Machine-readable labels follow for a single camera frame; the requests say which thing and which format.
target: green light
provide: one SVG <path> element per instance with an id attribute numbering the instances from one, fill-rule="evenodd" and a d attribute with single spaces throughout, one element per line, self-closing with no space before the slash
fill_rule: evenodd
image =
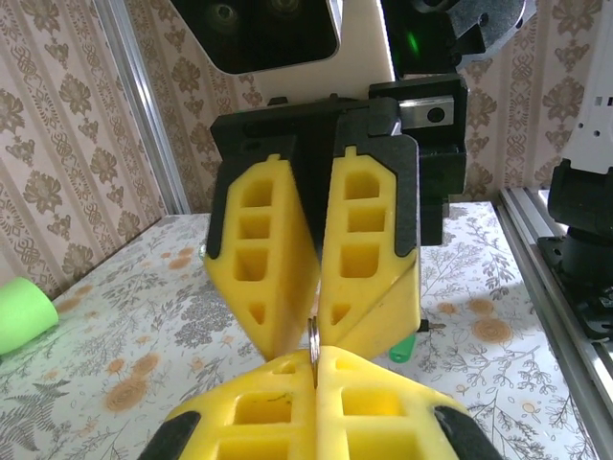
<path id="1" fill-rule="evenodd" d="M 409 40 L 409 46 L 411 47 L 411 51 L 416 57 L 420 56 L 420 45 L 418 44 L 418 40 L 415 38 L 412 32 L 407 34 L 407 40 Z"/>

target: key ring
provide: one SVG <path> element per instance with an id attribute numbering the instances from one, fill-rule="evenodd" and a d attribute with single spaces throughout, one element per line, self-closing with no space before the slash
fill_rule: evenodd
<path id="1" fill-rule="evenodd" d="M 317 317 L 308 319 L 308 350 L 310 352 L 310 368 L 313 371 L 313 384 L 317 388 L 317 367 L 319 365 L 319 330 L 317 329 Z"/>

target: green object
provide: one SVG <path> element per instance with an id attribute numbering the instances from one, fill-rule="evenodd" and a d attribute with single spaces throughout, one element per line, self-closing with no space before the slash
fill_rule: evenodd
<path id="1" fill-rule="evenodd" d="M 409 32 L 406 35 L 406 39 L 409 42 L 411 51 L 413 52 L 415 57 L 418 58 L 420 56 L 420 45 L 418 44 L 418 40 L 415 38 L 415 35 L 412 32 Z"/>
<path id="2" fill-rule="evenodd" d="M 16 350 L 56 323 L 54 304 L 31 281 L 15 278 L 0 287 L 0 355 Z"/>
<path id="3" fill-rule="evenodd" d="M 415 334 L 412 334 L 398 343 L 395 347 L 392 347 L 392 350 L 390 350 L 390 359 L 393 362 L 406 362 L 411 359 L 414 349 Z"/>

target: floral tablecloth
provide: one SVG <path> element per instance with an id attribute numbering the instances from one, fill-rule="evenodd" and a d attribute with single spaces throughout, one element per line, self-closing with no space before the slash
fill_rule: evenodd
<path id="1" fill-rule="evenodd" d="M 59 325 L 0 363 L 0 459 L 136 459 L 168 413 L 262 363 L 197 256 L 208 216 L 166 217 L 55 301 Z M 489 203 L 422 249 L 410 362 L 506 458 L 596 458 Z"/>

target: beige patterned wallpaper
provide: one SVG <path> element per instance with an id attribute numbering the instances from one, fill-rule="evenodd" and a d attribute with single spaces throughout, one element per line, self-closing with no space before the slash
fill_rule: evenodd
<path id="1" fill-rule="evenodd" d="M 165 214 L 89 0 L 0 0 L 0 285 L 55 297 Z"/>
<path id="2" fill-rule="evenodd" d="M 538 15 L 494 59 L 463 74 L 471 88 L 464 200 L 507 186 L 547 186 L 583 95 L 602 0 L 540 0 Z M 169 0 L 128 0 L 187 194 L 209 209 L 218 114 L 264 103 L 253 77 L 206 59 Z"/>

